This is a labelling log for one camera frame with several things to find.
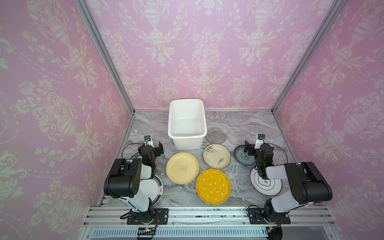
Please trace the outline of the white plate dark green rim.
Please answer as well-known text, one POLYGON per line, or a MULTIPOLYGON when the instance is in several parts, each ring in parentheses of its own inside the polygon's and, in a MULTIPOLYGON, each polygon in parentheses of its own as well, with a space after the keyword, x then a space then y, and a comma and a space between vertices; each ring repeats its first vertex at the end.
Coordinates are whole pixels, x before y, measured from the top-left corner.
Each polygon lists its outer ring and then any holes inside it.
POLYGON ((134 159, 137 159, 137 158, 142 158, 142 156, 140 155, 140 153, 139 152, 137 152, 137 153, 135 153, 134 155, 132 155, 130 158, 129 158, 129 160, 134 160, 134 159))

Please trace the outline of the pale yellow bear plate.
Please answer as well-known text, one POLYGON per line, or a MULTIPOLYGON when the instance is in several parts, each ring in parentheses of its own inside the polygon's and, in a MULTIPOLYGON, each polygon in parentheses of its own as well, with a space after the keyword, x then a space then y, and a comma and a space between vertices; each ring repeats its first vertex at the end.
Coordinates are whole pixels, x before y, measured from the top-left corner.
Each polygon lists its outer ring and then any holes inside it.
POLYGON ((166 165, 168 178, 179 185, 192 182, 197 177, 199 170, 200 165, 197 158, 189 153, 173 155, 166 165))

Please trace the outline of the yellow polka dot plate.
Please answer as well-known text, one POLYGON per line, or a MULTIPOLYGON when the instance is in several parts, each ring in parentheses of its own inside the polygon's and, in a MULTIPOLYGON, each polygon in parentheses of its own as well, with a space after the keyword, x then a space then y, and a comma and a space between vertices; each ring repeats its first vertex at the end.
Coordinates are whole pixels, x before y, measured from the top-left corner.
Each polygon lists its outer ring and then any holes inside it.
POLYGON ((208 169, 198 176, 196 190, 206 204, 218 206, 231 195, 231 183, 222 171, 208 169))

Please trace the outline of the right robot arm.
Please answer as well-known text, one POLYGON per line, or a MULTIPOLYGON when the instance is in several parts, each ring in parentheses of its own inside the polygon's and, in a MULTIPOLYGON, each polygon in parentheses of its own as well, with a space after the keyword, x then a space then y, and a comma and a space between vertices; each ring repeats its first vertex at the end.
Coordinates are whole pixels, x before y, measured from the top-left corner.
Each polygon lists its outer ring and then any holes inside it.
POLYGON ((276 193, 265 194, 272 196, 266 200, 262 211, 267 223, 282 223, 291 210, 333 198, 330 185, 313 162, 274 165, 274 148, 267 143, 245 142, 244 152, 255 157, 256 167, 252 172, 257 175, 255 183, 259 185, 259 193, 263 192, 265 183, 271 184, 266 191, 271 191, 282 180, 289 183, 289 190, 279 196, 276 193))

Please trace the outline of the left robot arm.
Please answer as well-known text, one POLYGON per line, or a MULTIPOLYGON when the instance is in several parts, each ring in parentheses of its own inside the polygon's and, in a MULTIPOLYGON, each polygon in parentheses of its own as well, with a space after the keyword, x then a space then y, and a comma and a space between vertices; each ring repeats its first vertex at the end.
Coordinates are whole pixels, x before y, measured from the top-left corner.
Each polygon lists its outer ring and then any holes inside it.
POLYGON ((104 194, 127 203, 131 209, 120 216, 128 225, 159 224, 160 218, 154 205, 160 200, 164 185, 156 176, 157 157, 164 153, 163 144, 158 147, 145 142, 138 148, 139 157, 115 159, 104 183, 104 194))

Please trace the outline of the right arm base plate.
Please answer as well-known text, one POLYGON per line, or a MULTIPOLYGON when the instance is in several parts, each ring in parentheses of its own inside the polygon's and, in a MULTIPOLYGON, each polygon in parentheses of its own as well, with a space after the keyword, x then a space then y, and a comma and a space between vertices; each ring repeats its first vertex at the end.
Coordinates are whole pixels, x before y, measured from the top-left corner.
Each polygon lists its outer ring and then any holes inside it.
POLYGON ((246 214, 251 225, 289 225, 291 219, 288 213, 275 213, 273 210, 264 210, 256 206, 249 206, 246 214))

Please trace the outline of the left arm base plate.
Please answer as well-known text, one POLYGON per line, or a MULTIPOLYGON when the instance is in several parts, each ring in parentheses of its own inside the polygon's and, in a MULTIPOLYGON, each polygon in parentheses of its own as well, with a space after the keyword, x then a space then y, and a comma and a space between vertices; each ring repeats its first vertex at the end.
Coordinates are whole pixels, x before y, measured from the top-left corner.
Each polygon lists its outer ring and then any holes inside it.
POLYGON ((166 225, 168 223, 169 209, 155 208, 144 213, 128 212, 128 225, 166 225))

